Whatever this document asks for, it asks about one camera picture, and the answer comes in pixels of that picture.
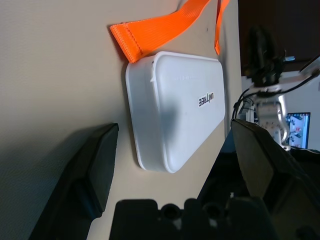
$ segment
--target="monitor screen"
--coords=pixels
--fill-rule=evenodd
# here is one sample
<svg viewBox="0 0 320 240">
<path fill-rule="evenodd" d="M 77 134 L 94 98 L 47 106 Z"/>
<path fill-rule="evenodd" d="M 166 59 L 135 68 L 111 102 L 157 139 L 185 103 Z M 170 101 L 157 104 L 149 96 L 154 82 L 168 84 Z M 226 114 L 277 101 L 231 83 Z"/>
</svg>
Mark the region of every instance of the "monitor screen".
<svg viewBox="0 0 320 240">
<path fill-rule="evenodd" d="M 297 148 L 308 148 L 310 112 L 288 113 L 286 122 L 290 128 L 287 143 Z"/>
</svg>

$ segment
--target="black mechanical part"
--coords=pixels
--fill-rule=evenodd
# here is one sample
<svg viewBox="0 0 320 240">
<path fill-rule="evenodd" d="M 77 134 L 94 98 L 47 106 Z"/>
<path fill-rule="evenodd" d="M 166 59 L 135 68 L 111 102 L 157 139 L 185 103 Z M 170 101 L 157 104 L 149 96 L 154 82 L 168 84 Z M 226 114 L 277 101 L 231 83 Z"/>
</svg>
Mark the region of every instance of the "black mechanical part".
<svg viewBox="0 0 320 240">
<path fill-rule="evenodd" d="M 273 36 L 264 26 L 253 26 L 248 35 L 247 48 L 249 63 L 245 75 L 252 79 L 254 86 L 268 87 L 279 83 L 284 70 L 284 56 L 278 55 Z"/>
<path fill-rule="evenodd" d="M 170 208 L 179 209 L 170 204 Z M 260 198 L 232 198 L 226 210 L 217 204 L 202 208 L 188 199 L 180 217 L 166 217 L 154 200 L 122 200 L 115 206 L 110 240 L 278 240 Z"/>
<path fill-rule="evenodd" d="M 114 175 L 119 127 L 96 130 L 65 167 L 30 240 L 85 240 L 106 209 Z"/>
<path fill-rule="evenodd" d="M 297 239 L 296 231 L 309 226 L 320 235 L 320 185 L 313 162 L 295 159 L 263 128 L 235 119 L 231 129 L 239 167 L 251 196 L 263 199 L 279 237 Z"/>
</svg>

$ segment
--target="black plastic part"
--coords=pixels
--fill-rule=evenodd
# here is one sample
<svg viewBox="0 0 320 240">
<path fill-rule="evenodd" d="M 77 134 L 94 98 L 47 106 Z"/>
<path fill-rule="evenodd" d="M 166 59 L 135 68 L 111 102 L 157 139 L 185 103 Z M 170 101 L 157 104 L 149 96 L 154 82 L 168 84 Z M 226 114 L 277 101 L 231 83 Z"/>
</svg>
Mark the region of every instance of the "black plastic part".
<svg viewBox="0 0 320 240">
<path fill-rule="evenodd" d="M 179 208 L 173 204 L 168 208 Z M 179 218 L 168 219 L 154 200 L 122 200 L 115 206 L 110 240 L 278 240 L 259 198 L 232 198 L 220 219 L 188 199 Z"/>
<path fill-rule="evenodd" d="M 231 128 L 247 189 L 263 199 L 280 238 L 294 239 L 305 225 L 319 234 L 319 172 L 307 170 L 308 162 L 298 162 L 256 124 L 234 119 Z"/>
<path fill-rule="evenodd" d="M 65 167 L 30 240 L 85 240 L 106 209 L 114 175 L 119 127 L 96 130 Z"/>
</svg>

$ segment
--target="stitching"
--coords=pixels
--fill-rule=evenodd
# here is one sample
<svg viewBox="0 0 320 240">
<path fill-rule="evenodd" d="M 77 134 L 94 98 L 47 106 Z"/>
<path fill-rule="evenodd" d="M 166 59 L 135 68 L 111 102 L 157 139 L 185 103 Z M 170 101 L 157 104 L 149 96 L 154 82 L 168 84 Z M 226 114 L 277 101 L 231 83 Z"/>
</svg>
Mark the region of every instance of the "stitching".
<svg viewBox="0 0 320 240">
<path fill-rule="evenodd" d="M 133 35 L 132 32 L 130 31 L 128 24 L 127 24 L 127 23 L 124 23 L 123 26 L 125 27 L 125 29 L 126 29 L 126 31 L 128 32 L 128 34 L 131 36 L 131 38 L 133 39 L 133 41 L 135 42 L 136 46 L 137 46 L 138 49 L 139 49 L 140 54 L 143 55 L 144 52 L 142 51 L 142 49 L 141 49 L 141 47 L 139 46 L 137 40 L 135 39 L 134 35 Z"/>
</svg>

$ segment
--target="black cable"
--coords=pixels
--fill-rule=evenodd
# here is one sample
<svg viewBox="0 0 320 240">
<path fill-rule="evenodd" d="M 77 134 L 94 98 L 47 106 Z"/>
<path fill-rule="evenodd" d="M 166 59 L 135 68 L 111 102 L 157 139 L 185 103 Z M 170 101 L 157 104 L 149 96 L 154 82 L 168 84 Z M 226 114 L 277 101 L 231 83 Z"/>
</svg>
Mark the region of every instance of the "black cable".
<svg viewBox="0 0 320 240">
<path fill-rule="evenodd" d="M 279 95 L 279 94 L 286 94 L 286 93 L 289 93 L 293 90 L 296 90 L 298 88 L 300 88 L 301 86 L 307 84 L 308 82 L 310 82 L 312 79 L 318 77 L 320 75 L 320 69 L 317 69 L 315 71 L 313 71 L 312 75 L 309 76 L 308 78 L 306 78 L 304 81 L 302 81 L 301 83 L 299 83 L 298 85 L 292 87 L 292 88 L 289 88 L 288 90 L 285 90 L 285 91 L 282 91 L 282 90 L 279 90 L 277 92 L 262 92 L 262 91 L 257 91 L 257 92 L 253 92 L 253 93 L 250 93 L 246 96 L 245 93 L 249 91 L 249 88 L 246 89 L 239 97 L 239 100 L 234 104 L 233 106 L 233 112 L 232 112 L 232 119 L 235 119 L 238 115 L 238 110 L 239 110 L 239 107 L 241 105 L 241 103 L 249 98 L 249 97 L 252 97 L 254 95 L 257 95 L 259 97 L 262 97 L 262 98 L 271 98 L 271 97 L 274 97 L 276 95 Z"/>
<path fill-rule="evenodd" d="M 234 106 L 233 106 L 233 112 L 232 112 L 232 119 L 234 119 L 235 117 L 234 117 L 234 115 L 235 115 L 235 111 L 236 111 L 236 105 L 237 105 L 237 103 L 239 103 L 239 101 L 240 101 L 240 99 L 243 97 L 243 95 L 245 95 L 246 94 L 246 92 L 248 92 L 250 90 L 250 88 L 247 88 L 246 90 L 244 90 L 243 91 L 243 93 L 241 93 L 241 95 L 240 95 L 240 97 L 239 97 L 239 99 L 238 99 L 238 101 L 234 104 Z"/>
</svg>

